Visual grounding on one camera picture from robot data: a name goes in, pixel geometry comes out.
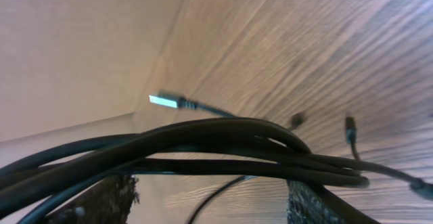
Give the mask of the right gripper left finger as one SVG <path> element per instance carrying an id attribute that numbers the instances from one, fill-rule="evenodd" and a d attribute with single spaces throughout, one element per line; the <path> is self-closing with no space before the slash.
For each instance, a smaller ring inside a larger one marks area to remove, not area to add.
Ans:
<path id="1" fill-rule="evenodd" d="M 73 201 L 47 215 L 47 224 L 125 224 L 139 201 L 134 176 L 113 176 L 100 181 Z"/>

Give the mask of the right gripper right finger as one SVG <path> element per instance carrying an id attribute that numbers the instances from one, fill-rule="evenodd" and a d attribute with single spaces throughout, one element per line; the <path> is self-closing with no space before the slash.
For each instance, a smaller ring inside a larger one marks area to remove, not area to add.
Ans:
<path id="1" fill-rule="evenodd" d="M 288 184 L 288 224 L 380 224 L 322 185 Z"/>

